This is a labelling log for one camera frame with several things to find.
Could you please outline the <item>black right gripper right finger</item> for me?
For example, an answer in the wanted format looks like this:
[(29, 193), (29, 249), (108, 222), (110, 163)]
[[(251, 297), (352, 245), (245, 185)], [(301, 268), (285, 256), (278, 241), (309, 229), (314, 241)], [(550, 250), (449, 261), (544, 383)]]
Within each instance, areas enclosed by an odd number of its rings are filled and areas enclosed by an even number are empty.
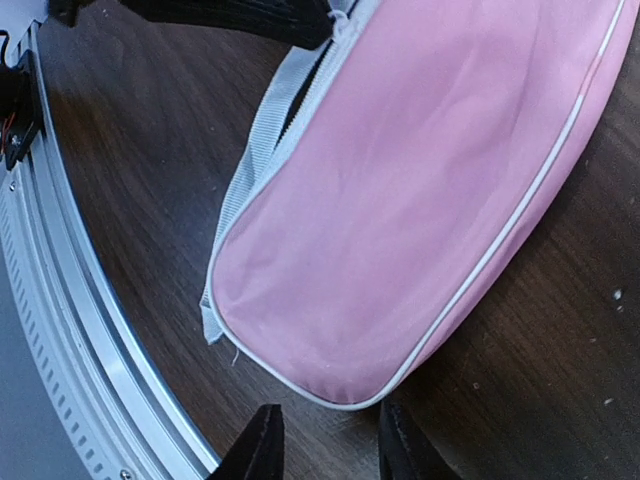
[(381, 403), (378, 452), (381, 479), (460, 479), (406, 409), (391, 400)]

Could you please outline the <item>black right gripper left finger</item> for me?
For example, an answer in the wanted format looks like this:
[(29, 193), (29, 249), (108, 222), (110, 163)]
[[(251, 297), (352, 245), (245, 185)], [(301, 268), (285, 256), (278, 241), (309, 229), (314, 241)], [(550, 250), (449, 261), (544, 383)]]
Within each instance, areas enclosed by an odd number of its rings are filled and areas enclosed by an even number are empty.
[(212, 472), (212, 480), (284, 478), (285, 426), (281, 406), (259, 407)]

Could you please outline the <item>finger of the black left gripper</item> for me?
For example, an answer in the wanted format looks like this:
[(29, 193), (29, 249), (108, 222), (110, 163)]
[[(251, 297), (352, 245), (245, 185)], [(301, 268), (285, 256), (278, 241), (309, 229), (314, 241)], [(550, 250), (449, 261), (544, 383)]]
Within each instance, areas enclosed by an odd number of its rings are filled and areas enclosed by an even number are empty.
[(326, 1), (313, 0), (139, 0), (122, 3), (156, 23), (246, 32), (306, 50), (333, 35)]

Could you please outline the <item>pink racket bag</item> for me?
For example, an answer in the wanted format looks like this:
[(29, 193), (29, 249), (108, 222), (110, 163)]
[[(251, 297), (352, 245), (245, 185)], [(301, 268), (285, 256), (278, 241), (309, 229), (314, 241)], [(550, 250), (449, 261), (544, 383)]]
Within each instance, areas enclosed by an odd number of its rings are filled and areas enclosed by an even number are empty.
[(334, 1), (227, 189), (201, 299), (320, 405), (358, 410), (455, 331), (544, 215), (621, 69), (635, 1)]

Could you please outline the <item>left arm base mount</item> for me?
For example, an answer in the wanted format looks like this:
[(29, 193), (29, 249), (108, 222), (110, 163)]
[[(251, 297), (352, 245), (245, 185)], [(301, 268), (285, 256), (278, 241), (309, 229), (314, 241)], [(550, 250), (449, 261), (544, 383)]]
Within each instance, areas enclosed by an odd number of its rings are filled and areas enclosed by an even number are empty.
[(1, 158), (7, 171), (22, 161), (37, 133), (43, 127), (43, 109), (36, 55), (26, 50), (15, 66), (6, 62), (10, 40), (7, 30), (1, 31)]

